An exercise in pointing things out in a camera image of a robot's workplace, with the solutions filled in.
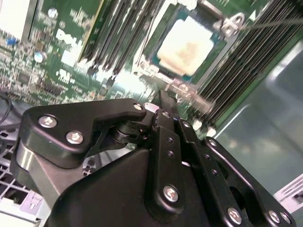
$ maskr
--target metal rod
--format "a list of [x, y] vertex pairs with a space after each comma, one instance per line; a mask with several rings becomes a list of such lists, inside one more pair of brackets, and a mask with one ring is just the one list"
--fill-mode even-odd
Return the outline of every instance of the metal rod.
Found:
[[252, 30], [252, 29], [259, 29], [259, 28], [265, 28], [265, 27], [272, 27], [272, 26], [280, 26], [280, 25], [298, 25], [303, 24], [303, 18], [298, 19], [292, 19], [292, 20], [281, 20], [281, 21], [274, 21], [264, 24], [256, 24], [252, 26], [244, 26], [241, 27], [239, 30]]

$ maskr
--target silver screw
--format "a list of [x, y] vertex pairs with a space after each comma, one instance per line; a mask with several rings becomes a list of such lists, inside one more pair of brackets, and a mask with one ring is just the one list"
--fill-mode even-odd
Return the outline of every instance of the silver screw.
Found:
[[70, 131], [66, 134], [66, 139], [71, 144], [81, 144], [83, 142], [83, 136], [76, 131]]
[[240, 216], [240, 214], [238, 213], [238, 211], [233, 208], [233, 207], [229, 207], [227, 209], [228, 215], [231, 218], [231, 220], [236, 223], [237, 225], [241, 225], [242, 223], [242, 218]]
[[142, 110], [143, 109], [142, 106], [138, 103], [134, 104], [134, 108], [136, 108], [137, 110]]
[[209, 140], [210, 144], [213, 145], [213, 146], [217, 146], [216, 142], [213, 141], [213, 140]]
[[241, 16], [237, 16], [236, 17], [236, 23], [240, 23], [242, 21], [242, 17]]
[[57, 125], [56, 119], [50, 116], [40, 117], [38, 120], [39, 124], [45, 128], [53, 128]]
[[280, 212], [282, 218], [288, 223], [288, 224], [291, 224], [292, 222], [290, 221], [289, 217], [283, 213], [283, 212]]
[[185, 127], [190, 128], [190, 124], [188, 122], [183, 122], [183, 124], [184, 124]]
[[179, 199], [178, 192], [172, 186], [166, 185], [163, 188], [163, 193], [165, 198], [171, 202], [177, 202]]
[[271, 217], [271, 219], [274, 222], [280, 223], [280, 218], [279, 218], [279, 216], [275, 212], [273, 212], [272, 210], [270, 210], [268, 213], [269, 213], [269, 216]]
[[47, 12], [48, 14], [48, 17], [51, 18], [51, 19], [54, 19], [57, 17], [58, 15], [58, 11], [55, 9], [55, 8], [50, 8]]
[[163, 114], [165, 117], [170, 118], [170, 115], [169, 115], [168, 112], [162, 112], [162, 114]]

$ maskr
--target microchip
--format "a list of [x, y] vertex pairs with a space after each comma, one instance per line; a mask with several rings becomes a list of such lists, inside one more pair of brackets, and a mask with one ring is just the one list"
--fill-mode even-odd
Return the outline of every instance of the microchip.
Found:
[[46, 92], [51, 93], [52, 95], [59, 96], [62, 93], [62, 89], [48, 82], [42, 83], [43, 89]]
[[50, 41], [51, 41], [51, 36], [50, 35], [48, 35], [48, 34], [46, 34], [45, 35], [45, 39], [44, 39], [44, 41], [46, 42], [46, 43], [49, 43]]
[[45, 36], [46, 36], [46, 34], [45, 34], [44, 32], [41, 32], [41, 33], [40, 33], [39, 39], [40, 39], [41, 41], [44, 41], [44, 40], [45, 40]]
[[18, 75], [18, 81], [21, 83], [21, 84], [28, 84], [29, 83], [29, 79], [30, 79], [30, 76], [23, 73], [23, 72], [20, 72], [19, 75]]
[[36, 51], [42, 51], [43, 48], [44, 48], [43, 43], [41, 43], [41, 42], [36, 43]]

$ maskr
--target capacitor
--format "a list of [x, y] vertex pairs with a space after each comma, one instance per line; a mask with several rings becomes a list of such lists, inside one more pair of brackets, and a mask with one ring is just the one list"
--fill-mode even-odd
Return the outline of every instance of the capacitor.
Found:
[[37, 63], [42, 63], [42, 62], [44, 62], [44, 61], [46, 60], [46, 58], [47, 58], [47, 55], [46, 55], [45, 52], [37, 51], [37, 52], [35, 52], [35, 54], [34, 54], [34, 60], [35, 60], [35, 62], [37, 62]]

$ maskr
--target electronic component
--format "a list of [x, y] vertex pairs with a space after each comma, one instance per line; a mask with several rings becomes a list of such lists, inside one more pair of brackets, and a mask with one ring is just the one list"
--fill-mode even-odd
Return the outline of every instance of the electronic component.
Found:
[[29, 80], [30, 80], [30, 76], [23, 73], [23, 72], [20, 72], [19, 75], [18, 75], [18, 78], [17, 80], [21, 83], [21, 84], [25, 84], [27, 85], [29, 83]]
[[42, 63], [46, 60], [47, 55], [45, 52], [35, 52], [34, 54], [34, 60], [37, 63]]
[[7, 45], [16, 45], [17, 44], [17, 39], [16, 38], [11, 38], [11, 39], [7, 39], [6, 44]]
[[50, 82], [42, 81], [40, 86], [44, 91], [46, 91], [54, 96], [59, 96], [62, 93], [62, 89], [60, 87], [58, 87]]
[[157, 52], [159, 65], [192, 76], [214, 47], [212, 34], [191, 17], [176, 21]]
[[169, 77], [200, 75], [207, 57], [226, 44], [214, 21], [201, 9], [170, 4], [143, 51], [146, 60]]

